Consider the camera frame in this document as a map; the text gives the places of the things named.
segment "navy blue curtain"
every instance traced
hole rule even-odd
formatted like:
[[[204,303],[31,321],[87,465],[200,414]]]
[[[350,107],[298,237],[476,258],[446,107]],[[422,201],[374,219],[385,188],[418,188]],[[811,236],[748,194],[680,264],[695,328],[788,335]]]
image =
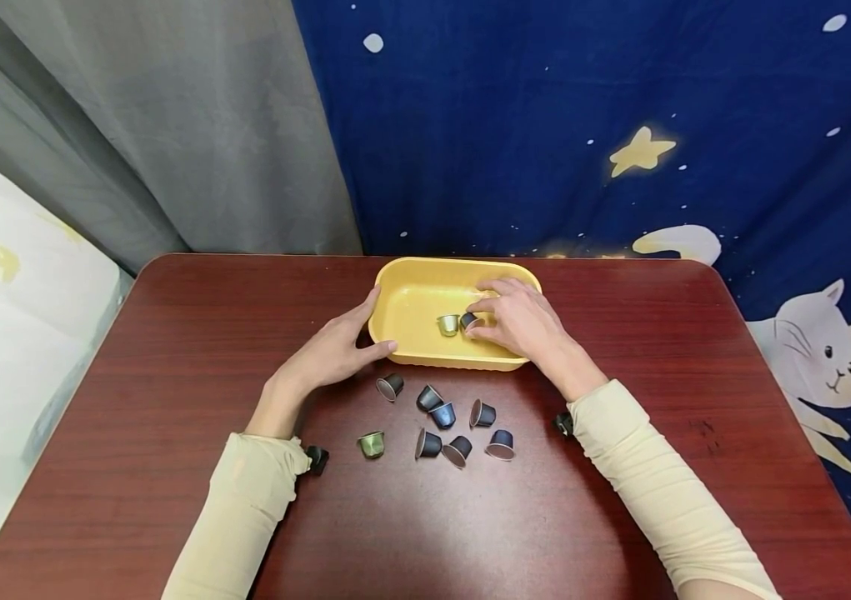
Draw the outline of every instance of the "navy blue curtain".
[[[714,263],[851,510],[851,2],[295,11],[367,253]]]

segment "cat face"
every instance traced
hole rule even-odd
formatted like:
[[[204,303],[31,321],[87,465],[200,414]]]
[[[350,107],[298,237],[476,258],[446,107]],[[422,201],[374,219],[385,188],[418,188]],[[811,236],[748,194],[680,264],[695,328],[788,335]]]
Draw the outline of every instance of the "cat face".
[[[851,406],[851,324],[838,307],[843,290],[839,279],[821,292],[793,297],[774,320],[775,340],[796,366],[804,388],[790,392],[830,408]]]

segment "wrist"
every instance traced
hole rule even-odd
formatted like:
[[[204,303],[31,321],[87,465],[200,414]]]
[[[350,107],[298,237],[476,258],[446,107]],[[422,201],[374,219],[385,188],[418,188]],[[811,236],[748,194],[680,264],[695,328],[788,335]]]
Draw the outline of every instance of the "wrist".
[[[584,348],[569,336],[555,343],[535,365],[562,393],[566,403],[574,403],[608,383]]]
[[[293,435],[294,424],[305,398],[312,389],[308,381],[294,371],[279,368],[262,387],[262,396],[244,433],[288,440]]]

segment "sleeve cuff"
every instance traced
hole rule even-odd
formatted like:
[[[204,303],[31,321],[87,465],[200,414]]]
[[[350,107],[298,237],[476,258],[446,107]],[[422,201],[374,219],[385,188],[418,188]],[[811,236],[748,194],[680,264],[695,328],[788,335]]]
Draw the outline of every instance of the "sleeve cuff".
[[[295,478],[311,466],[298,437],[276,440],[231,434],[210,481],[210,492],[228,490],[257,508],[295,498]]]
[[[648,423],[648,414],[618,379],[580,397],[568,410],[575,437],[589,458],[607,453]]]

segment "white dot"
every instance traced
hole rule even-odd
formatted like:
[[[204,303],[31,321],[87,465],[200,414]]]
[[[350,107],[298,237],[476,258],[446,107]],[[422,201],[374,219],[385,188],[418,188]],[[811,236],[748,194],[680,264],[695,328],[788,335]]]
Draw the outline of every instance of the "white dot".
[[[378,33],[369,33],[368,37],[364,38],[362,44],[369,52],[378,54],[385,47],[385,40]]]
[[[825,24],[822,26],[822,31],[826,33],[835,33],[842,29],[846,23],[848,23],[848,17],[846,17],[846,15],[836,14],[835,17],[825,21]]]

